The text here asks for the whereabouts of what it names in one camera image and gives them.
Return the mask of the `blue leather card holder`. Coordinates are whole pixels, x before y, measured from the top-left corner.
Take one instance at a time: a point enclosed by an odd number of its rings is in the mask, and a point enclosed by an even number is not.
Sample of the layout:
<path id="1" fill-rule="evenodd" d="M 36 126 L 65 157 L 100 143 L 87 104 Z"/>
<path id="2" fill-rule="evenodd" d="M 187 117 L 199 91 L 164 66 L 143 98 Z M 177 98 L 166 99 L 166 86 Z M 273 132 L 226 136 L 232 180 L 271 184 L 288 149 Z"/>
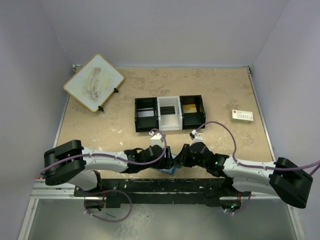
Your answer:
<path id="1" fill-rule="evenodd" d="M 176 170 L 181 168 L 181 166 L 175 162 L 177 156 L 178 155 L 174 153 L 171 153 L 170 156 L 169 153 L 165 153 L 163 158 L 155 163 L 152 168 L 173 176 Z"/>

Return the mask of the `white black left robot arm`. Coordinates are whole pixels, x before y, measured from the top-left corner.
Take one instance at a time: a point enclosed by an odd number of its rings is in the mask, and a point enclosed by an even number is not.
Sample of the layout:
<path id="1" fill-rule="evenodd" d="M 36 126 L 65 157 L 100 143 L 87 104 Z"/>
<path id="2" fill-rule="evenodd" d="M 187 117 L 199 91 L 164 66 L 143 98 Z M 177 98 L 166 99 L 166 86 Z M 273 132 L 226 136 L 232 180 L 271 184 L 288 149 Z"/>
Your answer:
<path id="1" fill-rule="evenodd" d="M 170 170 L 176 155 L 168 146 L 151 145 L 120 152 L 102 152 L 82 146 L 80 140 L 71 140 L 44 153 L 44 169 L 40 174 L 48 186 L 72 184 L 84 191 L 102 189 L 98 171 L 136 174 L 148 168 Z"/>

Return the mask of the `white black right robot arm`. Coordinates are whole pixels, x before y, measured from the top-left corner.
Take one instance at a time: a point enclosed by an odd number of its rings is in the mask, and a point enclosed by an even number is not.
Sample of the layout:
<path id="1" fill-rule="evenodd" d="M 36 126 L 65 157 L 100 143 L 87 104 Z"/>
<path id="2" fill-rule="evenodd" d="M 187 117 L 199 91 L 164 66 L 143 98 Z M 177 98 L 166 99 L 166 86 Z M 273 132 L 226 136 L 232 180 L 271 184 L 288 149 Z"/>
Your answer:
<path id="1" fill-rule="evenodd" d="M 213 153 L 202 142 L 185 144 L 174 159 L 183 167 L 198 166 L 214 177 L 224 177 L 238 192 L 257 192 L 279 197 L 286 204 L 304 209 L 307 206 L 313 177 L 287 158 L 253 162 L 234 160 Z"/>

